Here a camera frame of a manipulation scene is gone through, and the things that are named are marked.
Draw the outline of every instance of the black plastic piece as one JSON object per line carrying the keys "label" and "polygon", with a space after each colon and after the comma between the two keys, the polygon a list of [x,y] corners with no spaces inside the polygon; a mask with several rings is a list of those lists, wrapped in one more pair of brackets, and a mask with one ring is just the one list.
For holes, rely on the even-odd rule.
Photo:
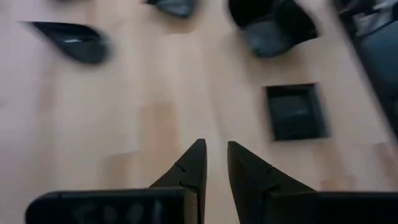
{"label": "black plastic piece", "polygon": [[317,192],[236,142],[228,173],[240,224],[398,223],[398,193]]}
{"label": "black plastic piece", "polygon": [[43,33],[63,53],[79,62],[97,64],[108,57],[108,41],[93,28],[61,22],[27,23]]}
{"label": "black plastic piece", "polygon": [[198,139],[148,189],[51,192],[27,208],[27,224],[203,224],[206,142]]}
{"label": "black plastic piece", "polygon": [[197,0],[147,0],[147,4],[181,19],[189,18],[197,4]]}
{"label": "black plastic piece", "polygon": [[315,84],[267,86],[274,140],[327,137]]}
{"label": "black plastic piece", "polygon": [[293,0],[229,0],[229,11],[260,58],[275,57],[318,37],[309,15]]}
{"label": "black plastic piece", "polygon": [[[343,26],[348,40],[352,43],[390,127],[398,139],[398,79],[396,75],[398,70],[398,17],[395,16],[398,3],[391,8],[391,21],[366,35],[358,35],[359,30],[353,15],[365,13],[366,10],[340,13],[340,1],[331,0],[332,9]],[[363,2],[370,4],[373,0],[363,0]]]}

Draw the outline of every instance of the wooden floor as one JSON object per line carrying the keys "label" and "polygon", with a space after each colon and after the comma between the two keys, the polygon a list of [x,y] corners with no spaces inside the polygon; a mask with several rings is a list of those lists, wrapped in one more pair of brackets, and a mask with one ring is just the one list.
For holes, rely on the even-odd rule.
{"label": "wooden floor", "polygon": [[[147,187],[198,138],[207,224],[239,223],[228,140],[317,190],[398,189],[391,131],[326,1],[299,1],[322,36],[269,60],[249,53],[225,1],[200,2],[189,21],[135,0],[0,2],[0,223],[23,223],[50,190]],[[96,26],[113,56],[84,67],[18,21]],[[272,142],[261,87],[313,82],[331,137]]]}

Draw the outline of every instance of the black object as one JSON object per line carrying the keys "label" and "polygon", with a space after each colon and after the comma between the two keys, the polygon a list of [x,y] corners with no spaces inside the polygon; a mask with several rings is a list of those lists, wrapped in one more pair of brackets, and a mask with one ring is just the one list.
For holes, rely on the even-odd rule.
{"label": "black object", "polygon": [[395,192],[317,192],[232,141],[228,174],[241,224],[398,223]]}
{"label": "black object", "polygon": [[314,84],[267,86],[274,140],[327,137]]}
{"label": "black object", "polygon": [[203,224],[206,142],[198,139],[148,189],[51,192],[34,200],[27,224]]}
{"label": "black object", "polygon": [[147,0],[147,4],[175,17],[186,19],[195,9],[197,0]]}
{"label": "black object", "polygon": [[275,57],[318,37],[311,18],[293,0],[229,0],[229,11],[260,58]]}
{"label": "black object", "polygon": [[79,24],[28,22],[67,56],[89,64],[103,62],[109,54],[108,41],[94,29]]}
{"label": "black object", "polygon": [[375,29],[360,32],[362,27],[355,22],[355,15],[374,14],[378,19],[381,16],[377,15],[384,12],[372,10],[373,0],[362,0],[362,2],[366,7],[342,13],[341,0],[331,0],[336,17],[352,43],[390,127],[398,138],[398,3],[391,6],[391,20]]}

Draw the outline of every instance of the wood grain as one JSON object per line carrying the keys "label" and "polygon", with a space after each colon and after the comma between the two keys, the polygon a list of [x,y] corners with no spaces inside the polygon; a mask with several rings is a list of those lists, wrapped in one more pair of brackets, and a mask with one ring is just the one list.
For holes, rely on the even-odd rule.
{"label": "wood grain", "polygon": [[[0,3],[0,222],[23,223],[51,190],[148,186],[198,138],[208,224],[239,223],[228,140],[317,190],[397,190],[396,142],[352,47],[326,0],[299,3],[321,37],[268,60],[250,54],[226,1],[202,0],[187,21],[130,0]],[[72,62],[18,21],[95,26],[111,58]],[[318,83],[331,136],[272,142],[262,87],[297,83]]]}

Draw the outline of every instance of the black square box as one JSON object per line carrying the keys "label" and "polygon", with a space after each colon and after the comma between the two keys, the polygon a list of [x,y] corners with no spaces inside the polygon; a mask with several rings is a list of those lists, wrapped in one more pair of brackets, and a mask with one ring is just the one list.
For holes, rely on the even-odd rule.
{"label": "black square box", "polygon": [[264,87],[275,141],[327,137],[316,84]]}

